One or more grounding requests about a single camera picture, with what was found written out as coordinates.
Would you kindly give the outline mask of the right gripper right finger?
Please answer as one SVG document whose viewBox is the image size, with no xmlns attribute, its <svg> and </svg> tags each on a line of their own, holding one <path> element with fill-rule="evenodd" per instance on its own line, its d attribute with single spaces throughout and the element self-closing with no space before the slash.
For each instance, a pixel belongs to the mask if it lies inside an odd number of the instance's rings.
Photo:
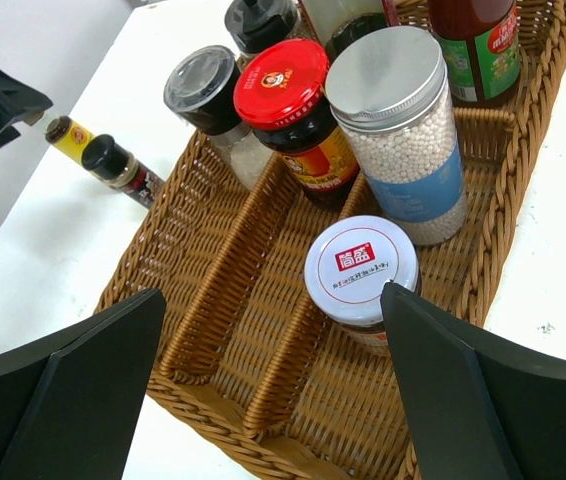
<svg viewBox="0 0 566 480">
<path fill-rule="evenodd" d="M 424 479 L 566 479 L 566 360 L 396 283 L 381 307 Z"/>
</svg>

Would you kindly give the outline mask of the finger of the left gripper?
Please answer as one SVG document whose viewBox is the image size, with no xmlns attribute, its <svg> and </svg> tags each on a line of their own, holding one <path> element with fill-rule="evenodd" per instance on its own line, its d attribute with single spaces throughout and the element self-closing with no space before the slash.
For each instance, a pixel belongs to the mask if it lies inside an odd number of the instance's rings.
<svg viewBox="0 0 566 480">
<path fill-rule="evenodd" d="M 0 111 L 7 114 L 11 123 L 35 125 L 52 107 L 46 94 L 0 70 Z"/>
</svg>

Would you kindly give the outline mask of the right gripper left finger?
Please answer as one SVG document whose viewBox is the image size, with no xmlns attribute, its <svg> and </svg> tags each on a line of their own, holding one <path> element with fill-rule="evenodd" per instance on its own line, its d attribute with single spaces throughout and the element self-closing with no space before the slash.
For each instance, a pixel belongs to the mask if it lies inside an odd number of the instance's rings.
<svg viewBox="0 0 566 480">
<path fill-rule="evenodd" d="M 0 354 L 0 479 L 119 479 L 162 331 L 161 291 Z"/>
</svg>

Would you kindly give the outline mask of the small yellow label bottle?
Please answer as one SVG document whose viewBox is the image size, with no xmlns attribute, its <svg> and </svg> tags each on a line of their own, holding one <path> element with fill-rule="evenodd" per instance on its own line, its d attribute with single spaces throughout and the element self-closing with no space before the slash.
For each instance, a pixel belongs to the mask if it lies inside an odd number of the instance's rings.
<svg viewBox="0 0 566 480">
<path fill-rule="evenodd" d="M 53 119 L 47 126 L 45 140 L 77 164 L 82 164 L 82 154 L 94 134 L 69 116 Z"/>
</svg>

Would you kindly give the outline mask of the small black lid spice jar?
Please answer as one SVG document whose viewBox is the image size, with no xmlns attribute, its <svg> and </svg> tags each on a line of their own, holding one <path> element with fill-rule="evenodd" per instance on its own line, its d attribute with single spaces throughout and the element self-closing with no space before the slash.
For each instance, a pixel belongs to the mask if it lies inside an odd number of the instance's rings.
<svg viewBox="0 0 566 480">
<path fill-rule="evenodd" d="M 94 137 L 81 157 L 82 167 L 106 185 L 149 209 L 159 197 L 164 181 L 108 134 Z"/>
</svg>

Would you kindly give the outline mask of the clear cap salt grinder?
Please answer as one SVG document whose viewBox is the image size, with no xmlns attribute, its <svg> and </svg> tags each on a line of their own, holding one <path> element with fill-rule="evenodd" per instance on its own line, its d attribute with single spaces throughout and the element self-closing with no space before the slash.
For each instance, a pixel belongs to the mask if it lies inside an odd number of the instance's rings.
<svg viewBox="0 0 566 480">
<path fill-rule="evenodd" d="M 163 91 L 167 108 L 205 134 L 237 180 L 254 189 L 272 156 L 234 107 L 240 69 L 225 46 L 211 45 L 184 58 Z"/>
</svg>

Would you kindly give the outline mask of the white lid small sauce jar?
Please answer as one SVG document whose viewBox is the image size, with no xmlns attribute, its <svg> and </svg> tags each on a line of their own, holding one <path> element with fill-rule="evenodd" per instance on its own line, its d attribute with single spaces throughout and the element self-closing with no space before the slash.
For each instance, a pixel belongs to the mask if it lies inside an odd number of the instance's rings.
<svg viewBox="0 0 566 480">
<path fill-rule="evenodd" d="M 394 222 L 357 215 L 326 228 L 304 265 L 314 304 L 369 352 L 389 354 L 380 298 L 386 283 L 420 294 L 422 276 L 414 245 Z"/>
</svg>

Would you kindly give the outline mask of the black lid white powder jar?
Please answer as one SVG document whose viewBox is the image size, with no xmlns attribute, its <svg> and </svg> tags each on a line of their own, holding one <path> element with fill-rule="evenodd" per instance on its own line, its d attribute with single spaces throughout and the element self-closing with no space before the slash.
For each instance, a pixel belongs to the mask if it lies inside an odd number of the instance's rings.
<svg viewBox="0 0 566 480">
<path fill-rule="evenodd" d="M 235 0 L 226 10 L 224 25 L 239 50 L 240 70 L 277 43 L 314 38 L 300 8 L 291 0 Z"/>
</svg>

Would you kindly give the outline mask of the red lid chili sauce jar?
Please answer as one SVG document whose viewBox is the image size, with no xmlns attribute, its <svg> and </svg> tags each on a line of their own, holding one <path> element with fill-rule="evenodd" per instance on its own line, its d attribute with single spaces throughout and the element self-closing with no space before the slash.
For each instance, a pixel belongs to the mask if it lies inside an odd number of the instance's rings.
<svg viewBox="0 0 566 480">
<path fill-rule="evenodd" d="M 280 156 L 308 200 L 338 211 L 359 165 L 323 91 L 329 67 L 319 43 L 284 40 L 247 64 L 233 101 L 241 119 Z"/>
</svg>

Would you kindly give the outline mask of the silver lid white peppercorn jar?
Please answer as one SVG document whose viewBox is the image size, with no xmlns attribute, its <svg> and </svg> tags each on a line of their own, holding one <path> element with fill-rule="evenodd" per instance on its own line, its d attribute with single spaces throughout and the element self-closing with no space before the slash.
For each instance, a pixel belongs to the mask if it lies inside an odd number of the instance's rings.
<svg viewBox="0 0 566 480">
<path fill-rule="evenodd" d="M 447 66 L 426 30 L 388 27 L 348 46 L 324 86 L 376 201 L 416 245 L 451 238 L 467 197 Z"/>
</svg>

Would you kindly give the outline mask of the tall dark soy sauce bottle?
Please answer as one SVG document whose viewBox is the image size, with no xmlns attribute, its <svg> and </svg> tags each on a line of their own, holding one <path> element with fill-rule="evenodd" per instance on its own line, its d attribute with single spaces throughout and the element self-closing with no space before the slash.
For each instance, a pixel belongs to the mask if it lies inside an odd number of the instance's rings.
<svg viewBox="0 0 566 480">
<path fill-rule="evenodd" d="M 363 36 L 400 24 L 393 1 L 301 0 L 299 6 L 331 62 Z"/>
</svg>

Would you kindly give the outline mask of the green label yellow cap bottle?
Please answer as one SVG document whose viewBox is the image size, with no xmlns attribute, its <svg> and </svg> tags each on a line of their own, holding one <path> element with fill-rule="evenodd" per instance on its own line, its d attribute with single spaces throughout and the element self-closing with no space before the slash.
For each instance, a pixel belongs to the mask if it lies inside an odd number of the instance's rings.
<svg viewBox="0 0 566 480">
<path fill-rule="evenodd" d="M 509 100 L 522 69 L 516 2 L 430 0 L 427 6 L 456 104 L 491 108 Z"/>
</svg>

